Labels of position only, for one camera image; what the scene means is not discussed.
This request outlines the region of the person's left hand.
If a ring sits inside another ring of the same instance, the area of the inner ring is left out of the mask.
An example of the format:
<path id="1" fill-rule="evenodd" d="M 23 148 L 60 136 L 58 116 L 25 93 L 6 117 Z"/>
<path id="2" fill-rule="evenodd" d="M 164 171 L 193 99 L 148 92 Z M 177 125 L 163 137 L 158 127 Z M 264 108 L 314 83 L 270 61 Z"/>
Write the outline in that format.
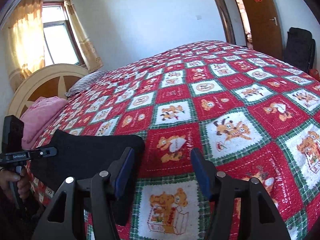
<path id="1" fill-rule="evenodd" d="M 10 182 L 17 183 L 18 194 L 22 200 L 25 200 L 30 193 L 30 179 L 26 168 L 22 168 L 20 175 L 1 168 L 1 189 L 11 202 L 14 201 L 14 194 L 10 188 Z"/>

